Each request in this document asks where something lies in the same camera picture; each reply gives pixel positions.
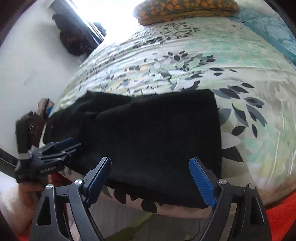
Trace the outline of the left hand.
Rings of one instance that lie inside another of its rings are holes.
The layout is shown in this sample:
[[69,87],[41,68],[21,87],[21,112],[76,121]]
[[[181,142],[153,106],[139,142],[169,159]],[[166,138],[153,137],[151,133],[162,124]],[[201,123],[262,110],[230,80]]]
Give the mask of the left hand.
[[40,195],[47,184],[52,183],[52,176],[48,175],[41,181],[26,181],[18,184],[16,196],[18,202],[30,210],[36,210]]

